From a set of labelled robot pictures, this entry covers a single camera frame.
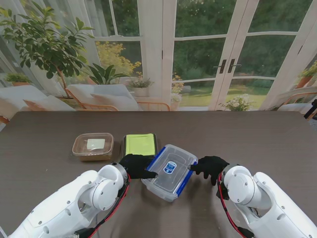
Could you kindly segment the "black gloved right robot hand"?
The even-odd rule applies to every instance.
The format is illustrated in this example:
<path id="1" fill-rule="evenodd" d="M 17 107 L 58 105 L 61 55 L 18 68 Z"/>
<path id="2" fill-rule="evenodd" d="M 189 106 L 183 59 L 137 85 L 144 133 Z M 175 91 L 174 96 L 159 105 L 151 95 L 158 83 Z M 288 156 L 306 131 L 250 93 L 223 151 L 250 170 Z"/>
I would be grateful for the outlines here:
<path id="1" fill-rule="evenodd" d="M 211 178 L 212 186 L 215 186 L 219 174 L 228 166 L 229 163 L 218 156 L 205 156 L 198 160 L 195 165 L 190 165 L 188 169 L 194 171 L 197 175 L 204 174 L 204 179 Z"/>

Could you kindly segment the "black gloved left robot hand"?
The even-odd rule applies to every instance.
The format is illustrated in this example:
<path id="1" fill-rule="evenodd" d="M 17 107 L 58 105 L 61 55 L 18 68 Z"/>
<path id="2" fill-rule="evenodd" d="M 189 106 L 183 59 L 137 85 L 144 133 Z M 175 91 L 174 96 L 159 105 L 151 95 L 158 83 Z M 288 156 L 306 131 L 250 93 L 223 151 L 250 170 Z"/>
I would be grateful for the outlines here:
<path id="1" fill-rule="evenodd" d="M 153 159 L 154 156 L 128 154 L 119 163 L 125 168 L 131 179 L 154 179 L 158 174 L 147 171 L 147 167 Z"/>

